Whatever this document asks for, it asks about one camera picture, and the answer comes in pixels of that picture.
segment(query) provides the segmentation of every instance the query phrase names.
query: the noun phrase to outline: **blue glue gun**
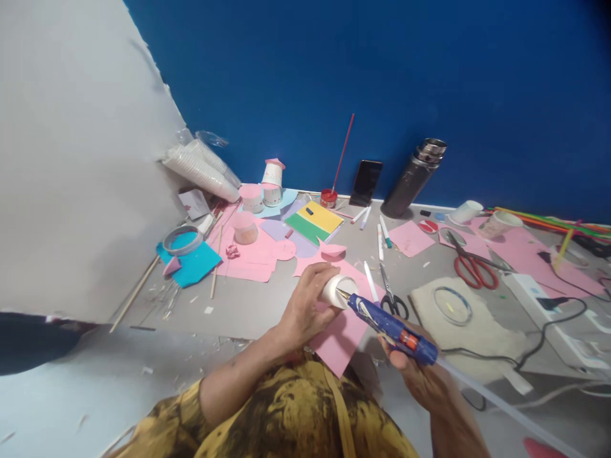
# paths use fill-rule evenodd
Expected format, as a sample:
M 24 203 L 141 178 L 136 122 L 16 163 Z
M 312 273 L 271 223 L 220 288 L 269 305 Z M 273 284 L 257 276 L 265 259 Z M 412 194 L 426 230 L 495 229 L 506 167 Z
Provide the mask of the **blue glue gun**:
M 337 292 L 348 301 L 350 308 L 361 320 L 390 339 L 389 343 L 395 350 L 414 358 L 422 366 L 435 364 L 437 347 L 424 336 L 413 332 L 402 321 L 367 299 L 339 288 Z

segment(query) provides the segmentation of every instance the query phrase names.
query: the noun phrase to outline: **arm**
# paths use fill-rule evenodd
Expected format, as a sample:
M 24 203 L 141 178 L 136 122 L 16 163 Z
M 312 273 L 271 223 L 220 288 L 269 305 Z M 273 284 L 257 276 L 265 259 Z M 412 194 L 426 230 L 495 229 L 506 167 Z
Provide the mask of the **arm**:
M 291 296 L 280 323 L 200 383 L 199 401 L 214 428 L 235 414 L 253 394 L 257 382 L 284 357 L 302 348 L 341 313 L 329 307 L 318 312 L 316 302 L 327 282 L 339 273 L 329 263 L 309 265 Z
M 412 323 L 409 326 L 433 341 L 424 329 Z M 414 399 L 431 414 L 435 458 L 489 458 L 490 453 L 475 417 L 450 374 L 437 364 L 419 366 L 405 354 L 391 351 L 385 339 L 380 337 L 379 340 Z

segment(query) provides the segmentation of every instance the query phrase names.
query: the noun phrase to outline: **white board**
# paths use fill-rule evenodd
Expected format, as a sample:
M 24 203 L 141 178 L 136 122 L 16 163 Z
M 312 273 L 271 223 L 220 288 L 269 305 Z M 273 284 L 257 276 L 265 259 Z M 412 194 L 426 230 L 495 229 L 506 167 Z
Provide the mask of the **white board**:
M 121 0 L 2 2 L 0 50 L 0 309 L 108 321 L 184 217 L 184 121 Z

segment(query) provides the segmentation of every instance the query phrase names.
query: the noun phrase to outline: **green paper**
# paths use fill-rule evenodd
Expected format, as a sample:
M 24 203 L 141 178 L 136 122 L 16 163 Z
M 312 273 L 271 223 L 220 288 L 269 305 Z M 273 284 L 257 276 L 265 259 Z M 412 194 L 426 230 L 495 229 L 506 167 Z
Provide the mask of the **green paper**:
M 284 222 L 305 238 L 310 240 L 310 242 L 316 246 L 318 246 L 318 238 L 321 240 L 326 240 L 330 235 L 327 231 L 324 231 L 320 227 L 310 223 L 297 213 L 293 213 L 291 216 L 286 218 Z

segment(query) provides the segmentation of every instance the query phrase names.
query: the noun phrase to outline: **glue gun nozzle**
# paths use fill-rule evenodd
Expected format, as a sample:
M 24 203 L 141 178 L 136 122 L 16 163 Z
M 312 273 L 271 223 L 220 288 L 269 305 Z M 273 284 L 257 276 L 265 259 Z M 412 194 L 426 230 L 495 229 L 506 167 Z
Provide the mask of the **glue gun nozzle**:
M 345 292 L 343 289 L 339 289 L 337 288 L 336 291 L 339 293 L 340 296 L 342 296 L 344 299 L 349 300 L 350 299 L 350 294 L 348 294 L 347 292 Z

